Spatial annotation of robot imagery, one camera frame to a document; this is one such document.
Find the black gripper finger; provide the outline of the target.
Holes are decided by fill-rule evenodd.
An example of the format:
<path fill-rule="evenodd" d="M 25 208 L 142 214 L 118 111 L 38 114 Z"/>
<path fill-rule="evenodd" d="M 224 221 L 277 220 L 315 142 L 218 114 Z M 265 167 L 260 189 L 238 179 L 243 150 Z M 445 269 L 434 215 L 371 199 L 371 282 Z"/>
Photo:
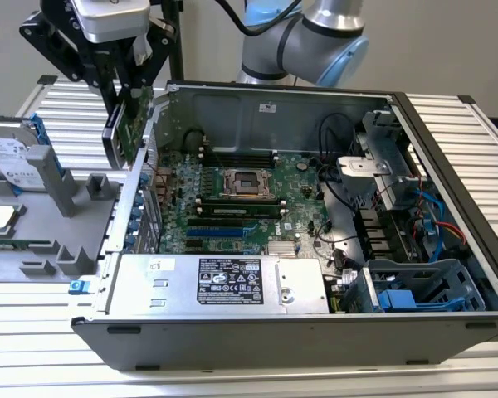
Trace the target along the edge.
<path fill-rule="evenodd" d="M 151 21 L 149 30 L 119 43 L 119 79 L 125 88 L 151 86 L 176 43 L 176 31 L 163 21 Z"/>
<path fill-rule="evenodd" d="M 96 90 L 108 114 L 114 111 L 117 104 L 115 71 L 106 51 L 76 50 L 55 31 L 41 11 L 33 12 L 19 27 L 19 33 L 69 80 L 83 80 Z"/>

